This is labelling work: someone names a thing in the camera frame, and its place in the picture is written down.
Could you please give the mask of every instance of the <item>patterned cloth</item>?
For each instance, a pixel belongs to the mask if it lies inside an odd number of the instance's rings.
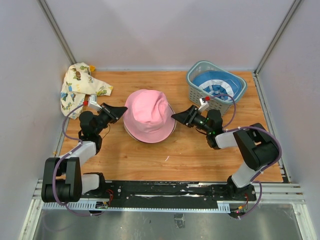
[[[90,67],[84,62],[76,63],[70,66],[66,72],[60,98],[61,111],[65,116],[84,102],[86,94],[110,96],[114,87],[90,76]],[[83,107],[77,109],[70,115],[70,118],[76,119],[82,110]]]

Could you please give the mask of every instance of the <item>cable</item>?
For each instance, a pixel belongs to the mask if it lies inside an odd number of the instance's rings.
[[[272,140],[275,142],[276,144],[276,147],[278,148],[279,150],[279,154],[278,156],[275,158],[275,160],[273,162],[271,162],[270,164],[264,166],[263,168],[260,169],[260,171],[258,171],[252,178],[251,178],[251,182],[253,180],[256,179],[256,177],[258,177],[261,172],[263,172],[264,170],[266,170],[267,168],[271,167],[272,165],[274,165],[275,163],[277,163],[279,161],[279,159],[281,158],[282,156],[282,148],[281,148],[281,145],[279,143],[279,141],[275,138],[275,136],[273,136],[270,132],[262,129],[262,128],[259,128],[259,127],[256,127],[256,126],[242,126],[242,127],[238,127],[238,128],[234,128],[234,129],[231,129],[231,130],[227,130],[226,132],[234,132],[234,131],[238,131],[238,130],[244,130],[244,129],[253,129],[253,130],[257,130],[257,131],[260,131],[264,134],[267,134],[269,137],[272,138]]]
[[[63,135],[64,135],[66,138],[71,139],[71,140],[76,140],[76,141],[80,142],[81,144],[82,144],[82,140],[81,140],[81,139],[79,139],[79,138],[77,138],[77,137],[72,137],[72,136],[69,136],[69,135],[66,134],[65,125],[66,125],[66,122],[67,122],[67,119],[69,118],[69,116],[70,116],[74,111],[76,111],[77,109],[82,108],[84,105],[88,105],[88,102],[85,101],[85,102],[83,102],[83,104],[80,104],[80,105],[77,106],[75,109],[71,110],[71,111],[67,114],[67,116],[65,116],[65,118],[64,118],[64,120],[63,120],[63,123],[62,123],[62,133],[63,133]]]
[[[203,134],[203,135],[207,135],[206,133],[204,133],[204,132],[202,132],[202,131],[200,131],[200,129],[199,128],[195,128],[195,130],[197,131],[197,132],[199,132],[199,133],[201,133],[201,134]]]
[[[218,95],[215,95],[215,96],[210,96],[210,99],[215,99],[215,98],[224,97],[224,96],[227,96],[227,97],[229,97],[229,98],[232,100],[233,106],[234,106],[234,110],[233,110],[233,114],[232,114],[232,117],[231,117],[230,121],[229,121],[226,125],[224,125],[224,126],[222,127],[223,129],[226,128],[226,127],[228,127],[228,126],[232,123],[232,121],[234,120],[234,118],[235,118],[235,116],[236,116],[236,112],[237,112],[236,101],[235,101],[234,98],[233,98],[232,96],[230,96],[229,94],[218,94]]]
[[[110,207],[111,201],[114,199],[114,191],[112,191],[111,189],[108,189],[106,191],[107,193],[109,193],[109,202],[108,202],[108,206]]]
[[[256,179],[256,177],[258,177],[261,172],[263,172],[264,170],[266,170],[267,168],[271,167],[272,165],[274,165],[275,163],[277,163],[279,161],[279,159],[281,158],[282,156],[282,148],[281,148],[281,145],[279,143],[279,141],[275,138],[275,136],[273,136],[270,132],[262,129],[262,128],[259,128],[259,127],[256,127],[256,126],[242,126],[242,127],[238,127],[238,128],[234,128],[234,129],[231,129],[231,130],[226,130],[226,132],[234,132],[234,131],[238,131],[238,130],[244,130],[244,129],[253,129],[253,130],[257,130],[257,131],[260,131],[264,134],[267,134],[269,137],[272,138],[272,140],[275,142],[276,144],[276,147],[278,148],[279,150],[279,153],[278,153],[278,156],[275,158],[275,160],[273,162],[271,162],[270,164],[264,166],[263,168],[260,169],[260,171],[258,171],[250,180],[250,182],[252,183],[258,183],[259,186],[260,186],[260,195],[259,195],[259,198],[258,200],[256,201],[256,203],[254,204],[254,206],[249,210],[247,211],[245,214],[243,214],[242,216],[238,216],[239,219],[242,219],[243,217],[247,216],[249,213],[251,213],[256,207],[257,205],[259,204],[260,200],[261,200],[261,197],[262,197],[262,184],[260,181],[254,181]]]
[[[243,219],[245,216],[247,216],[249,213],[251,213],[251,212],[258,206],[258,204],[260,203],[260,200],[261,200],[261,197],[262,197],[262,184],[261,184],[260,181],[253,181],[252,183],[254,183],[254,184],[259,184],[259,186],[260,186],[260,194],[259,194],[259,197],[258,197],[256,203],[253,205],[253,207],[252,207],[249,211],[247,211],[247,212],[246,212],[245,214],[243,214],[242,216],[238,216],[238,219],[239,219],[239,220]]]
[[[238,213],[238,211],[241,210],[241,209],[243,209],[244,207],[245,207],[245,210],[248,209],[249,196],[248,196],[247,193],[245,193],[245,194],[244,194],[244,197],[245,197],[245,199],[246,199],[245,204],[243,204],[243,205],[241,205],[241,206],[239,206],[239,207],[237,207],[237,208],[230,208],[230,211],[231,211],[231,212],[237,212],[237,213]]]
[[[74,112],[76,111],[77,109],[83,107],[84,105],[87,105],[88,102],[87,101],[84,101],[83,104],[77,106],[75,109],[73,109],[72,111],[70,111],[67,116],[65,116],[64,120],[63,120],[63,123],[62,123],[62,133],[63,135],[68,138],[68,139],[71,139],[71,140],[76,140],[76,141],[79,141],[80,144],[78,144],[75,148],[73,148],[71,151],[69,151],[68,153],[66,153],[65,155],[63,155],[59,161],[56,163],[55,167],[54,167],[54,170],[53,170],[53,176],[52,176],[52,191],[53,191],[53,196],[54,196],[54,199],[55,201],[61,205],[61,206],[64,206],[70,213],[76,215],[76,216],[79,216],[79,217],[90,217],[90,216],[99,216],[101,214],[103,214],[104,212],[102,213],[90,213],[90,214],[83,214],[83,213],[77,213],[75,211],[72,211],[69,207],[68,207],[68,203],[65,203],[65,202],[61,202],[58,198],[58,194],[57,194],[57,188],[56,188],[56,177],[57,177],[57,172],[58,172],[58,169],[59,169],[59,166],[61,164],[61,162],[66,158],[66,157],[69,157],[73,152],[75,152],[76,150],[78,150],[81,146],[82,146],[82,140],[79,139],[79,138],[76,138],[76,137],[71,137],[71,136],[68,136],[65,132],[65,125],[66,125],[66,122],[67,122],[67,119],[68,117]]]
[[[110,126],[110,124],[108,124],[108,126],[107,126],[107,128],[109,127],[109,131],[103,136],[103,138],[102,139],[104,139],[105,138],[105,136],[107,136],[107,134],[110,132],[110,130],[111,130],[111,126]]]

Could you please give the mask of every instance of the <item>towel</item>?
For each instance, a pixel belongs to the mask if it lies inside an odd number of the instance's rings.
[[[83,104],[86,94],[97,96],[110,96],[113,86],[91,76],[91,68],[82,63],[71,65],[66,72],[61,90],[61,111],[67,116],[70,111]],[[70,115],[76,119],[82,113],[83,107],[77,109]]]
[[[228,94],[233,99],[236,99],[242,90],[241,81],[225,71],[203,72],[196,76],[192,83],[213,96]],[[231,101],[228,96],[220,96],[219,98],[224,101]]]

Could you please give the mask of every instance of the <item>red wire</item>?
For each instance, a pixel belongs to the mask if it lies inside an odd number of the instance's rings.
[[[110,207],[111,201],[114,199],[114,191],[108,189],[107,192],[110,194],[108,205]]]
[[[244,197],[246,198],[246,202],[245,202],[245,204],[244,205],[242,205],[241,207],[242,208],[244,208],[247,204],[248,204],[248,202],[249,202],[249,196],[248,196],[248,194],[244,194]]]

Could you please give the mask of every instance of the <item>black mounting plate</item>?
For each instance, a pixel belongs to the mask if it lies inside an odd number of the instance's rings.
[[[114,192],[112,207],[161,209],[216,209],[217,201],[246,201],[245,193],[237,199],[228,196],[225,183],[179,181],[106,181],[106,189]],[[255,201],[254,187],[246,191]],[[83,198],[97,198],[86,193]],[[100,197],[108,199],[109,193]]]

